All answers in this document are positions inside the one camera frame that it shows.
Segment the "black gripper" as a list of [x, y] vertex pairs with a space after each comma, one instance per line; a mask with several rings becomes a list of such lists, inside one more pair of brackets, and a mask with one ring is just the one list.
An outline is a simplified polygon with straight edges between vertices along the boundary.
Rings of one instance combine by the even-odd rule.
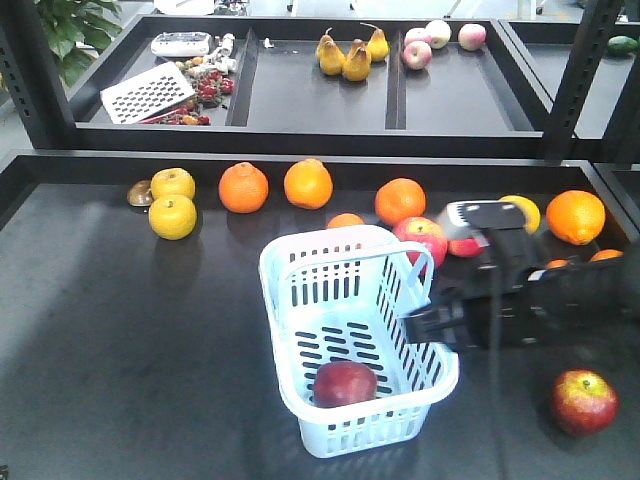
[[442, 343], [456, 352], [498, 343], [503, 309], [514, 303], [539, 263], [526, 216], [509, 201], [456, 201], [446, 205], [438, 222], [448, 239], [476, 240], [483, 252], [460, 285], [405, 314], [407, 341]]

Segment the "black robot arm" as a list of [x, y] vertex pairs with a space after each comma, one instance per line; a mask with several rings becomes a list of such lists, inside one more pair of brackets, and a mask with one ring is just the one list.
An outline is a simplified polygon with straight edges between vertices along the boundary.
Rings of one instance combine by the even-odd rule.
[[639, 317], [637, 243], [616, 258], [546, 268], [511, 202], [452, 202], [439, 219], [447, 236], [472, 238], [484, 252], [461, 285], [404, 315], [411, 343], [454, 351], [563, 344]]

